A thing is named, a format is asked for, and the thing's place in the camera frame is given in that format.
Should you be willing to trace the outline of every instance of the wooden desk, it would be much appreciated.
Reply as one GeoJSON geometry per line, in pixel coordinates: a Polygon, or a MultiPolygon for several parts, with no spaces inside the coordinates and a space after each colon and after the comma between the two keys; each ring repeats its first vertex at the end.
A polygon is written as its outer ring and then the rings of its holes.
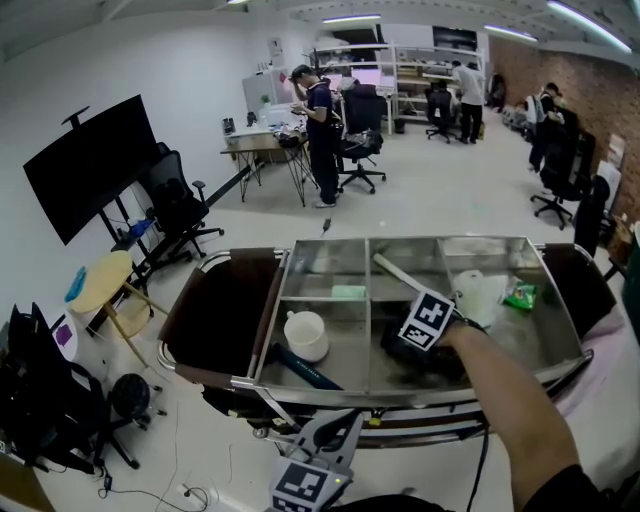
{"type": "Polygon", "coordinates": [[[304,151],[304,145],[307,143],[306,136],[297,135],[300,142],[292,148],[283,148],[276,140],[273,134],[261,135],[242,135],[227,142],[227,147],[220,151],[222,155],[235,155],[238,162],[238,174],[242,174],[240,180],[240,197],[242,202],[247,193],[249,180],[251,176],[255,176],[259,186],[262,186],[260,180],[260,169],[256,166],[256,158],[258,153],[278,151],[285,154],[287,166],[291,173],[291,179],[296,187],[302,206],[306,206],[304,201],[304,183],[309,178],[318,188],[317,183],[311,174],[311,165],[304,151]]]}

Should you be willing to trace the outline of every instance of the blue-handled tool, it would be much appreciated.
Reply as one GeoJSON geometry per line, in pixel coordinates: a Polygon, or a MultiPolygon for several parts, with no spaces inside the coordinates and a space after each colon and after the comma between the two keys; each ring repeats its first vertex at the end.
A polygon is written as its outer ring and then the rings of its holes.
{"type": "Polygon", "coordinates": [[[335,382],[327,379],[318,370],[316,370],[312,366],[309,366],[306,361],[300,359],[297,355],[295,355],[289,349],[284,348],[279,343],[274,343],[271,347],[271,351],[278,361],[280,361],[291,371],[302,377],[314,388],[342,391],[342,388],[335,382]]]}

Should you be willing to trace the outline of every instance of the poster on wall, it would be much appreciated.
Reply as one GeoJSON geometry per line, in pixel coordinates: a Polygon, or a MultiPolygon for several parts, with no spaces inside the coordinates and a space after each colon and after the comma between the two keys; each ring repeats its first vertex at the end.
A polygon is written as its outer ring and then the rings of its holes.
{"type": "Polygon", "coordinates": [[[622,159],[624,158],[625,140],[619,135],[611,134],[609,141],[609,151],[607,152],[607,161],[616,169],[622,168],[622,159]]]}
{"type": "Polygon", "coordinates": [[[269,57],[274,68],[284,67],[284,52],[282,51],[282,40],[279,37],[271,37],[267,43],[269,45],[269,57]]]}

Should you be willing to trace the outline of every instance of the wooden stool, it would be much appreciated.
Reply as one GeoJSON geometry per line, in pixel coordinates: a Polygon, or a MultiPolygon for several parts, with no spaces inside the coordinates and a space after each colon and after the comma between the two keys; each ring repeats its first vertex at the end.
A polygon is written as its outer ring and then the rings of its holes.
{"type": "Polygon", "coordinates": [[[70,306],[76,313],[89,313],[98,308],[104,308],[115,328],[146,368],[149,365],[135,345],[131,342],[131,337],[135,336],[142,330],[146,324],[148,316],[146,319],[138,318],[132,321],[129,318],[118,315],[111,305],[111,298],[118,293],[120,288],[124,287],[126,290],[131,292],[132,295],[135,295],[149,304],[149,306],[154,307],[165,315],[168,315],[169,313],[127,282],[127,278],[131,275],[132,271],[133,260],[128,252],[115,251],[109,253],[98,263],[87,269],[84,287],[82,288],[80,295],[71,301],[70,306]]]}

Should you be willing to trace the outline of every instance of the ceiling light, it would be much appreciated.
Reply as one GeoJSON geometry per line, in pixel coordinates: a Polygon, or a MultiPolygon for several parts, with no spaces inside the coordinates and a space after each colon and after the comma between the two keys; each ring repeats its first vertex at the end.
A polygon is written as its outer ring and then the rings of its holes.
{"type": "Polygon", "coordinates": [[[640,19],[640,0],[631,0],[631,8],[636,13],[638,19],[640,19]]]}
{"type": "Polygon", "coordinates": [[[527,41],[530,41],[532,43],[538,42],[537,38],[533,37],[531,34],[527,34],[526,32],[518,32],[517,30],[511,30],[508,28],[494,27],[493,25],[485,25],[484,28],[498,34],[506,34],[514,37],[519,37],[521,39],[526,39],[527,41]]]}
{"type": "Polygon", "coordinates": [[[329,18],[322,20],[322,23],[342,23],[343,21],[365,21],[380,19],[379,14],[363,14],[361,16],[344,16],[342,18],[329,18]]]}
{"type": "Polygon", "coordinates": [[[604,37],[607,41],[609,41],[612,45],[619,48],[623,52],[632,53],[633,50],[625,43],[623,43],[620,39],[614,36],[611,32],[609,32],[604,27],[598,25],[595,21],[587,18],[584,14],[575,11],[571,7],[568,7],[560,2],[549,1],[547,2],[549,7],[551,7],[554,11],[566,16],[567,18],[571,18],[574,21],[580,23],[583,27],[588,28],[592,32],[604,37]]]}

